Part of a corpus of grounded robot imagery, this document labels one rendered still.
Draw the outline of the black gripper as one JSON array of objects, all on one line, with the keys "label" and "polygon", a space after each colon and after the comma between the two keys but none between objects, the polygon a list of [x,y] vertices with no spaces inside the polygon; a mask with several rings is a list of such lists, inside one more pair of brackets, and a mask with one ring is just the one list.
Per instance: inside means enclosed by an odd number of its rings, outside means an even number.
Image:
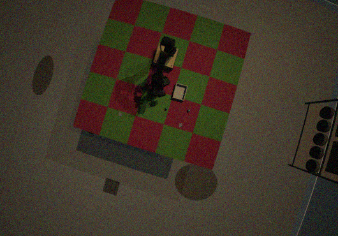
[{"label": "black gripper", "polygon": [[162,91],[162,90],[163,90],[163,87],[161,87],[161,88],[159,89],[159,92],[158,92],[158,97],[159,97],[159,98],[166,95],[166,94],[165,94],[165,91]]}]

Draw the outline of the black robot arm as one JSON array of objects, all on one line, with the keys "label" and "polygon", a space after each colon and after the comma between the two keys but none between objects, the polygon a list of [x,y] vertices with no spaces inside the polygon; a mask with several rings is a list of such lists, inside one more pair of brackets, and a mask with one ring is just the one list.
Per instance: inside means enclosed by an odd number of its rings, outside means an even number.
[{"label": "black robot arm", "polygon": [[[175,40],[171,39],[169,37],[164,36],[164,38],[161,39],[161,42],[159,44],[160,47],[160,53],[159,53],[159,61],[158,61],[158,67],[157,70],[152,77],[151,80],[151,91],[150,95],[158,96],[159,89],[163,86],[170,84],[170,80],[168,77],[163,77],[163,69],[165,67],[165,62],[168,57],[173,57],[173,55],[176,53],[176,47],[175,46]],[[164,46],[164,51],[161,51],[161,46]]]}]

